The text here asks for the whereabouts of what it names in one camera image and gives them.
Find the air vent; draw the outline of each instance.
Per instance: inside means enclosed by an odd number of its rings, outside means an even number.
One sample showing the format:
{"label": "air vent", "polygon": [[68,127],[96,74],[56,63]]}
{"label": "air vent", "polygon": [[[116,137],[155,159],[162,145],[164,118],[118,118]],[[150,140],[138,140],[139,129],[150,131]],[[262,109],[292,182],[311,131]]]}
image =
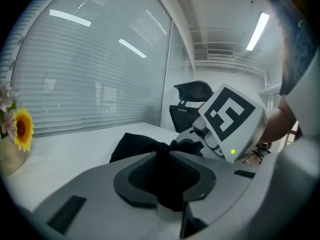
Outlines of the air vent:
{"label": "air vent", "polygon": [[232,58],[234,56],[233,50],[216,50],[216,49],[209,49],[207,50],[208,59],[210,57],[229,57]]}

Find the table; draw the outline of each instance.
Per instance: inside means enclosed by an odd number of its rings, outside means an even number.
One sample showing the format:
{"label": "table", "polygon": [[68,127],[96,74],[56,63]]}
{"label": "table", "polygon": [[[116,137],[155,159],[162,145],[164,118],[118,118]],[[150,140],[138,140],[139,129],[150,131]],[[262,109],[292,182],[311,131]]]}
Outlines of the table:
{"label": "table", "polygon": [[30,156],[4,178],[13,200],[33,212],[49,195],[82,172],[109,163],[125,133],[148,136],[168,145],[179,133],[148,123],[35,138]]}

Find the person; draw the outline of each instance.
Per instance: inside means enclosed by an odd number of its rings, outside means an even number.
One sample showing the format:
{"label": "person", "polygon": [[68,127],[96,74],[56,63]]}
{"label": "person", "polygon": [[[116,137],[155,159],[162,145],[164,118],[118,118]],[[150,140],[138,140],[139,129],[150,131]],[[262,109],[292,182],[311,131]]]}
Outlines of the person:
{"label": "person", "polygon": [[284,137],[297,119],[286,102],[286,95],[295,87],[309,67],[317,50],[317,41],[300,11],[290,0],[268,0],[282,28],[284,58],[281,95],[278,106],[267,113],[267,125],[260,141],[275,142]]}

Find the black chair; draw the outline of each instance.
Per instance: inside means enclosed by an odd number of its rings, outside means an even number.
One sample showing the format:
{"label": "black chair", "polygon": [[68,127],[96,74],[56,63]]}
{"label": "black chair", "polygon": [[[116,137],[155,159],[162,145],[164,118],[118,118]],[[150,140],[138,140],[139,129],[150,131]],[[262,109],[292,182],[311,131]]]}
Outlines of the black chair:
{"label": "black chair", "polygon": [[206,102],[214,94],[211,87],[204,81],[193,81],[174,85],[179,91],[178,105],[169,106],[174,128],[177,133],[192,127],[194,121],[200,116],[195,107],[186,107],[187,102]]}

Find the sunflower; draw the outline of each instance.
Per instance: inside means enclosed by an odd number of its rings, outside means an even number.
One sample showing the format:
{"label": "sunflower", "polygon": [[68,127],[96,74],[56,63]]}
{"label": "sunflower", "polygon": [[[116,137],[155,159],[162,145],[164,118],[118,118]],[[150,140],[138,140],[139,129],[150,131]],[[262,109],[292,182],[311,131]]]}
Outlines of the sunflower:
{"label": "sunflower", "polygon": [[34,124],[30,113],[24,107],[21,110],[17,109],[13,113],[13,119],[15,129],[14,144],[18,145],[19,150],[30,151],[30,141],[32,140],[32,134],[34,134]]}

